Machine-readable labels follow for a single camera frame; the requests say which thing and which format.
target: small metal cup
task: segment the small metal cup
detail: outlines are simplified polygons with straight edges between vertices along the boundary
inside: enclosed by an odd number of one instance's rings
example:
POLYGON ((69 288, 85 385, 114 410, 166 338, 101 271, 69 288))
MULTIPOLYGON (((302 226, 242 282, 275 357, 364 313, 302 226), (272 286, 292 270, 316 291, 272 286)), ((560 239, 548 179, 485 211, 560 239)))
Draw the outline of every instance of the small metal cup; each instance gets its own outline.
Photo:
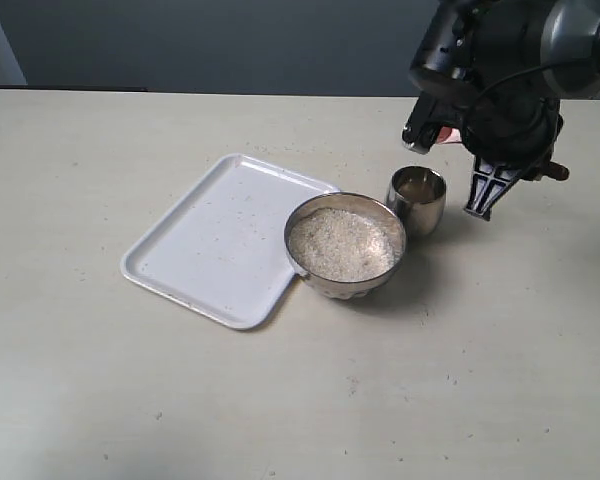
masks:
POLYGON ((436 229, 446 196, 447 185, 439 173, 409 166, 393 174, 385 205, 402 221, 407 236, 417 239, 436 229))

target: stainless steel bowl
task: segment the stainless steel bowl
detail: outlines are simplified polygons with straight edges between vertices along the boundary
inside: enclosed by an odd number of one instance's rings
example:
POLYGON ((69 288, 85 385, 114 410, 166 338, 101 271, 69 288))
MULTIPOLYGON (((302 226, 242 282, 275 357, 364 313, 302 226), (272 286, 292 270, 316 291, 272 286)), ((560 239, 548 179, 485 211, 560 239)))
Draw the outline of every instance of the stainless steel bowl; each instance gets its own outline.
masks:
POLYGON ((355 193, 328 193, 312 198, 296 208, 284 229, 284 241, 287 256, 298 275, 312 288, 330 298, 347 300, 362 297, 370 291, 386 283, 400 266, 407 248, 407 235, 400 219, 382 203, 369 197, 355 193), (356 282, 338 282, 329 280, 309 271, 301 265, 291 253, 289 238, 291 231, 304 218, 323 208, 332 208, 355 213, 373 221, 389 238, 394 250, 399 253, 394 265, 381 275, 356 282))

